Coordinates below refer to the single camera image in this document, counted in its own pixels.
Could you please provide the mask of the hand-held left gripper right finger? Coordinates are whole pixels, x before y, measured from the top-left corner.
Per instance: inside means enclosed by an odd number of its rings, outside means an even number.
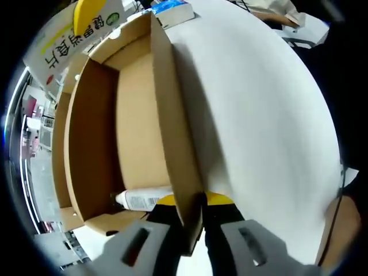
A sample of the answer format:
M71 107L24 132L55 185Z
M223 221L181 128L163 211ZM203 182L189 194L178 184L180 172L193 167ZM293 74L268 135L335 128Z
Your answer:
M225 195L202 198L205 244L214 275L320 275L321 268L293 259L286 243L255 220L245 220Z

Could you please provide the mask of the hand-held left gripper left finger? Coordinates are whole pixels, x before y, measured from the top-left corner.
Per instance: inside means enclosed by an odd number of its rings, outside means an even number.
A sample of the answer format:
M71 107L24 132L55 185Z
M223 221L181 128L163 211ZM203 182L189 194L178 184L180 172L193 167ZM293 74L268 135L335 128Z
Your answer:
M173 196L162 198L146 220L116 233L92 262L92 275L175 275L188 248Z

